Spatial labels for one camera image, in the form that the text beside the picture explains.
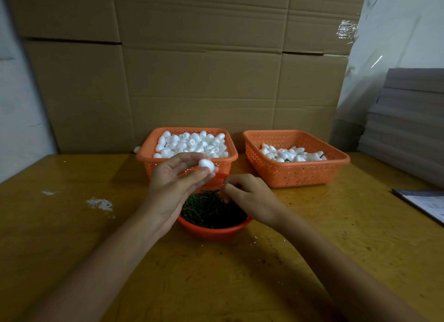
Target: perforated basket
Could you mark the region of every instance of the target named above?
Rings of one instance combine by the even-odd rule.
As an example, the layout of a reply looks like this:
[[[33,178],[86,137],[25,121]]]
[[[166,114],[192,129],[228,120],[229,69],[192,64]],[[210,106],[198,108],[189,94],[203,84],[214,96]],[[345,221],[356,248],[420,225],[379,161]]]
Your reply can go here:
[[[137,152],[137,159],[145,164],[145,169],[147,170],[148,178],[151,179],[151,174],[153,169],[160,163],[166,161],[167,159],[155,159],[153,155],[155,153],[155,148],[159,137],[165,132],[169,131],[172,135],[183,134],[188,132],[190,134],[199,134],[202,130],[205,130],[207,134],[213,134],[216,136],[219,133],[225,134],[225,145],[226,151],[228,152],[228,157],[226,158],[212,158],[211,161],[216,167],[219,167],[219,172],[229,174],[231,163],[237,160],[238,154],[236,147],[234,146],[233,140],[230,134],[221,128],[196,128],[196,127],[162,127],[154,129],[151,134],[147,137],[140,150]],[[180,176],[190,173],[193,170],[198,169],[198,167],[193,167],[184,171]]]
[[[350,157],[316,137],[299,130],[249,130],[243,133],[248,161],[270,187],[295,187],[326,184]],[[262,144],[276,149],[304,147],[307,152],[323,151],[328,161],[276,162],[266,157]]]

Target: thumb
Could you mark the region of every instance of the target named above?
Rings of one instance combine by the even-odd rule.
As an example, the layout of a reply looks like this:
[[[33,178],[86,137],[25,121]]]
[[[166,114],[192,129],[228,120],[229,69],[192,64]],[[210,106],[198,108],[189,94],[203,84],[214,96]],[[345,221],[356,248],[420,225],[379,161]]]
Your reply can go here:
[[[238,189],[233,184],[225,184],[224,186],[224,192],[226,195],[228,195],[237,205],[242,207],[242,203],[244,200],[244,197],[246,195],[246,192]]]
[[[179,180],[181,190],[186,191],[194,185],[203,185],[203,180],[210,174],[209,168],[198,169],[190,174],[186,174]]]

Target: person's right hand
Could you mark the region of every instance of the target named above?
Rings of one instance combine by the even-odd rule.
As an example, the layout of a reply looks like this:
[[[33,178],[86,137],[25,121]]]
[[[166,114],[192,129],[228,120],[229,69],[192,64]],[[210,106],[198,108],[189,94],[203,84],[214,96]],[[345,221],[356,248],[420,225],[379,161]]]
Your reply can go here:
[[[285,220],[288,212],[265,182],[250,174],[228,176],[220,187],[220,195],[225,202],[232,199],[250,217],[273,229]]]

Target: wooden table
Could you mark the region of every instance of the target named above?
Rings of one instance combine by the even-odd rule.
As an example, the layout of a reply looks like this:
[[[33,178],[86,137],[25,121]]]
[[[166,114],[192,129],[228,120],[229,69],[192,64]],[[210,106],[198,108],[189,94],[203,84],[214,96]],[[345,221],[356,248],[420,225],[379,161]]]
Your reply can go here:
[[[444,229],[389,191],[427,184],[352,153],[328,185],[276,189],[287,206],[431,321],[444,320]],[[254,172],[240,156],[231,173]],[[47,156],[0,184],[0,320],[20,315],[133,214],[148,179],[135,155]],[[106,199],[113,211],[87,201]],[[179,223],[142,260],[103,321],[334,321],[304,260],[253,222],[229,242]]]

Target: wall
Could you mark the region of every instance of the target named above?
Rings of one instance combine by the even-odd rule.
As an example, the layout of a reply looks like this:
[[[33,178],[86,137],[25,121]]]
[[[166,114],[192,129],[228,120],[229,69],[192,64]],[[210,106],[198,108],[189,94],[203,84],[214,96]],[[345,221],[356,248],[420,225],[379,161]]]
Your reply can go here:
[[[28,62],[0,0],[0,182],[56,152]]]
[[[391,67],[444,67],[444,0],[365,0],[330,143],[353,150]]]

